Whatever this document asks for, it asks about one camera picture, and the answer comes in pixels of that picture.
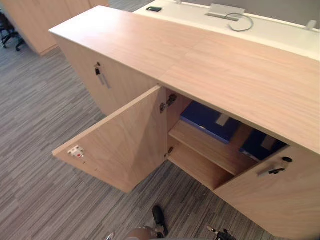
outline cabinet door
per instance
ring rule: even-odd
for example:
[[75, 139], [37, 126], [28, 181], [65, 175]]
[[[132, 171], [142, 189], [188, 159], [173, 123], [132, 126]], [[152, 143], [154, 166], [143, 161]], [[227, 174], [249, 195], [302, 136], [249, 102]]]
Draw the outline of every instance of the cabinet door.
[[[262, 174], [280, 168], [283, 157], [292, 159], [285, 171]], [[214, 193], [274, 236], [320, 234], [320, 157], [310, 151], [287, 147]]]
[[156, 85], [151, 77], [132, 68], [62, 37], [55, 38], [92, 98], [106, 115]]
[[[102, 121], [55, 149], [59, 159], [124, 191], [131, 191], [165, 160], [166, 90], [155, 86]], [[84, 157], [68, 154], [75, 146]]]

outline person's foot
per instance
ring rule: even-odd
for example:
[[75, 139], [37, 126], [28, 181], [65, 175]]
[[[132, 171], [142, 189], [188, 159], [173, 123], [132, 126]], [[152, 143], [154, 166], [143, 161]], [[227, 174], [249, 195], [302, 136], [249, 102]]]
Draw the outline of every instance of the person's foot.
[[158, 232], [157, 238], [158, 239], [165, 238], [168, 235], [168, 228], [166, 225], [164, 213], [162, 212], [162, 210], [159, 206], [154, 206], [152, 209], [152, 213], [153, 213], [153, 218], [154, 218], [155, 224], [163, 227], [164, 236], [162, 235], [162, 233]]

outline door hinge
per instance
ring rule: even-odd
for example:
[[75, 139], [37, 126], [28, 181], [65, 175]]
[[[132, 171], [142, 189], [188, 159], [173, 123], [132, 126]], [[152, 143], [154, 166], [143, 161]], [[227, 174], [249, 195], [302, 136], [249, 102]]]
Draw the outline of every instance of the door hinge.
[[160, 113], [162, 114], [166, 108], [170, 107], [176, 101], [176, 99], [177, 99], [177, 95], [171, 94], [169, 96], [168, 101], [166, 101], [166, 103], [160, 104]]
[[164, 155], [164, 158], [167, 159], [170, 156], [170, 153], [172, 153], [172, 151], [174, 150], [174, 147], [170, 147], [168, 152]]

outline wooden panel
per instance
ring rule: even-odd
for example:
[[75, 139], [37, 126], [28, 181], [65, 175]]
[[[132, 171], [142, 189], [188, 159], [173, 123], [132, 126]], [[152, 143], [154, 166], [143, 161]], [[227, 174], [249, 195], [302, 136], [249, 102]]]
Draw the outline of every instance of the wooden panel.
[[2, 0], [5, 13], [26, 42], [38, 54], [56, 45], [37, 0]]
[[88, 11], [91, 6], [88, 0], [65, 0], [72, 17]]
[[168, 159], [211, 191], [233, 177], [181, 143], [174, 144]]
[[88, 0], [91, 8], [94, 8], [96, 6], [105, 6], [109, 7], [108, 0]]
[[[155, 86], [52, 153], [129, 192], [165, 160], [167, 112], [159, 111], [160, 103], [165, 99], [166, 90]], [[84, 149], [83, 158], [67, 153], [76, 145]]]
[[[56, 36], [56, 40], [72, 67], [103, 113], [109, 115], [156, 85], [155, 81], [99, 53]], [[108, 88], [95, 72], [100, 63]]]
[[50, 32], [158, 78], [208, 35], [201, 29], [189, 30], [177, 23], [98, 6]]
[[224, 144], [194, 126], [179, 120], [171, 129], [169, 135], [236, 176], [257, 163], [240, 153], [239, 148], [236, 147], [243, 143], [239, 142], [239, 138], [243, 141], [246, 140], [243, 139], [244, 129], [248, 128], [241, 125], [232, 137], [230, 144]]
[[320, 153], [319, 62], [211, 33], [161, 84], [288, 144]]
[[174, 91], [171, 91], [170, 89], [166, 90], [166, 98], [169, 99], [169, 96], [171, 94], [175, 94], [177, 96], [174, 104], [172, 104], [168, 108], [168, 114], [167, 114], [167, 122], [168, 122], [168, 132], [176, 125], [176, 123], [180, 119], [181, 113], [189, 106], [189, 104], [192, 102], [190, 98], [187, 98], [179, 93], [176, 93]]
[[[282, 157], [293, 160], [285, 172], [258, 177], [279, 167]], [[288, 147], [214, 193], [274, 236], [315, 239], [320, 233], [319, 173], [319, 155]]]
[[320, 153], [316, 60], [106, 7], [51, 31], [276, 139]]
[[34, 0], [39, 3], [39, 8], [48, 23], [47, 31], [72, 17], [67, 3], [64, 0]]

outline wooden countertop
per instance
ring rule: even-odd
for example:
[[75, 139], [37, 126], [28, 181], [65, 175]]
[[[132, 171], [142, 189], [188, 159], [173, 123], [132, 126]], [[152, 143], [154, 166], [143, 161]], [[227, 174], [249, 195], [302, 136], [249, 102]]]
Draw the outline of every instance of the wooden countertop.
[[98, 6], [50, 30], [288, 144], [320, 154], [320, 63]]

